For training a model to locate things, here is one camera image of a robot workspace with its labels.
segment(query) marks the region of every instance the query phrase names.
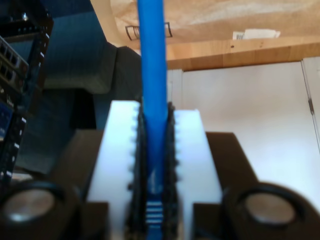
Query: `white cabinet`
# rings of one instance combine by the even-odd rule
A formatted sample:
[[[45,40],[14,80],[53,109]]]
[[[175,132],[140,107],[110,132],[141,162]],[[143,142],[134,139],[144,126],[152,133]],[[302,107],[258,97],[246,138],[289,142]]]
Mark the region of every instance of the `white cabinet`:
[[[184,72],[172,101],[198,109],[206,131],[235,133],[260,181],[301,193],[320,212],[320,154],[300,62]]]

